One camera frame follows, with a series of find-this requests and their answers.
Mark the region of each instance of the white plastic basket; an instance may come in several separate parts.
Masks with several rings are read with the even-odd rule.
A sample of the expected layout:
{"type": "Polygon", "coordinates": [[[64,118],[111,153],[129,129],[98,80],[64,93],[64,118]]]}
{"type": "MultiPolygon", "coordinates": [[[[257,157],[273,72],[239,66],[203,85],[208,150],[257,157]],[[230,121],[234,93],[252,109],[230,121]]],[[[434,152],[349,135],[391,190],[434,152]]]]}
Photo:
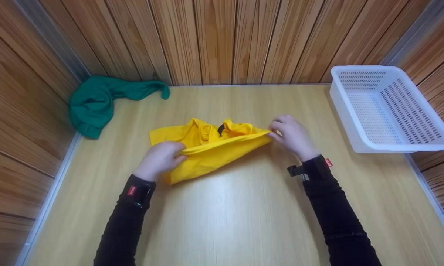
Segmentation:
{"type": "Polygon", "coordinates": [[[404,71],[335,66],[330,97],[357,153],[444,150],[444,123],[404,71]]]}

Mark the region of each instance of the black sleeve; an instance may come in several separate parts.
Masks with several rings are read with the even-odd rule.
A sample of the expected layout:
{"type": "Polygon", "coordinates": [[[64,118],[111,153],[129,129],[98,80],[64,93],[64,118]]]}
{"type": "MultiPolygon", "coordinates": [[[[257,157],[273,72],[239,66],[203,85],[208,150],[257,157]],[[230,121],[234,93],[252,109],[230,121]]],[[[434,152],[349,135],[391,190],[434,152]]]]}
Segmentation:
{"type": "Polygon", "coordinates": [[[330,173],[323,156],[304,162],[303,169],[307,175],[303,181],[304,189],[322,228],[330,264],[381,265],[345,192],[330,173]]]}
{"type": "Polygon", "coordinates": [[[143,217],[156,188],[155,182],[128,178],[105,227],[94,266],[134,266],[143,217]]]}

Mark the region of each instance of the light wooden tabletop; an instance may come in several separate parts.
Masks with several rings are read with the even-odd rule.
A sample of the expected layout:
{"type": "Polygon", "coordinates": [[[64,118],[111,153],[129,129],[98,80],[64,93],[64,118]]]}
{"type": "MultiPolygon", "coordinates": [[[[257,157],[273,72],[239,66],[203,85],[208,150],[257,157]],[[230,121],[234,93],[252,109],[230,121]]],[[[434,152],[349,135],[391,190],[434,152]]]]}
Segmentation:
{"type": "MultiPolygon", "coordinates": [[[[30,266],[88,266],[123,186],[149,148],[148,131],[192,117],[266,128],[290,114],[310,131],[383,265],[444,265],[444,228],[403,155],[356,154],[329,86],[188,86],[135,102],[115,101],[98,141],[83,139],[30,266]]],[[[322,232],[274,143],[206,177],[158,184],[146,214],[137,265],[328,265],[322,232]]]]}

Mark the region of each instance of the yellow t-shirt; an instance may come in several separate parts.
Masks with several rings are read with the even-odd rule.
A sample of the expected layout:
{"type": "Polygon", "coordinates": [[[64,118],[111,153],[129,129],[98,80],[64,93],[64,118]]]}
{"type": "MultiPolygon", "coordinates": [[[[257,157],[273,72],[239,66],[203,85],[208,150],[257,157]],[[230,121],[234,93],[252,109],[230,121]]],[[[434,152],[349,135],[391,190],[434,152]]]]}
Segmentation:
{"type": "Polygon", "coordinates": [[[151,145],[163,141],[179,141],[186,145],[182,155],[187,160],[165,176],[168,184],[200,177],[271,141],[269,130],[255,128],[249,123],[232,123],[227,119],[224,129],[196,118],[185,126],[170,126],[149,132],[151,145]]]}

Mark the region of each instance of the sleeve cuff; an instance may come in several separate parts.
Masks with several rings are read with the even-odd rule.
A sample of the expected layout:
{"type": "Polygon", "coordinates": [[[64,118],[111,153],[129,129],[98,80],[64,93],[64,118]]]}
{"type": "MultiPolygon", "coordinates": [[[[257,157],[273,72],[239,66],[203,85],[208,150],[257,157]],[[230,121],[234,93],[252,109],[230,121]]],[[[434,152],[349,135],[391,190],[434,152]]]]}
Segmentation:
{"type": "Polygon", "coordinates": [[[304,172],[309,176],[309,180],[326,180],[332,177],[330,168],[322,155],[302,163],[304,172]]]}
{"type": "Polygon", "coordinates": [[[156,182],[149,182],[131,175],[120,194],[120,199],[139,208],[149,208],[149,201],[155,189],[156,182]]]}

